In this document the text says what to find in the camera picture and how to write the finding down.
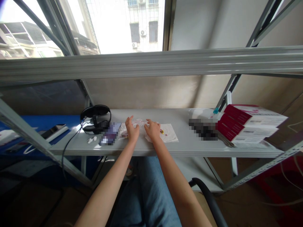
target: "red and white box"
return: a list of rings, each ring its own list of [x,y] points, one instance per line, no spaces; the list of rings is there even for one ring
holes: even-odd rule
[[[266,125],[277,127],[288,118],[257,105],[230,104],[225,108],[224,113],[244,126]]]
[[[229,127],[222,121],[218,121],[218,131],[225,136],[230,142],[233,143],[260,143],[264,138],[259,137],[242,137],[235,134]]]
[[[272,134],[279,130],[275,127],[260,125],[243,126],[226,113],[223,114],[220,121],[225,124],[230,130],[232,130],[235,134],[241,137],[265,138],[270,137]]]

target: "hand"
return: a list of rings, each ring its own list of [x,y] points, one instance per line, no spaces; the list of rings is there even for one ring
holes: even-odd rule
[[[133,117],[134,116],[128,117],[125,121],[129,142],[137,142],[139,137],[139,125],[137,125],[136,128],[134,128],[132,124]]]
[[[145,124],[144,128],[148,136],[151,138],[151,140],[154,142],[158,138],[160,138],[160,124],[150,120],[146,119],[148,121],[149,127]]]

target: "plastic bag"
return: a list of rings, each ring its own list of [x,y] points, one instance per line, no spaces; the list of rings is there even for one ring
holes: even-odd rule
[[[147,121],[142,120],[140,118],[140,119],[132,120],[132,124],[133,124],[134,128],[137,127],[137,125],[139,125],[139,136],[145,137],[146,132],[145,132],[144,125],[147,124]],[[120,126],[118,139],[126,139],[126,138],[128,138],[126,125],[125,125],[125,123],[122,123]]]

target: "forearm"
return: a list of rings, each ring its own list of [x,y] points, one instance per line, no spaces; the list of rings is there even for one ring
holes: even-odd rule
[[[211,226],[186,178],[159,138],[153,141],[161,169],[182,226]]]
[[[128,142],[113,167],[92,194],[75,227],[106,225],[135,146],[136,142]]]

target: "blue table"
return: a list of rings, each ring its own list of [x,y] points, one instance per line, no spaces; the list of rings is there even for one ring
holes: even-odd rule
[[[32,116],[21,116],[30,126],[37,127],[36,131],[46,131],[51,127],[57,124],[66,124],[66,126],[71,129],[77,126],[80,123],[80,117],[78,115],[32,115]],[[10,129],[5,124],[0,122],[0,131]],[[64,136],[66,136],[70,130],[67,130],[56,139],[50,142],[50,144],[56,144],[60,141]],[[19,150],[16,153],[7,153],[6,150],[13,145],[21,142],[23,138],[18,138],[13,140],[6,145],[0,147],[0,158],[10,158],[10,159],[18,159],[18,160],[51,160],[49,157],[45,156],[38,150],[34,150],[29,154],[23,154],[25,149],[28,147]],[[88,156],[86,161],[86,176],[88,178],[92,178],[95,170],[99,164],[99,160],[101,156]],[[77,157],[76,159],[71,161],[79,170],[81,168],[81,158]]]

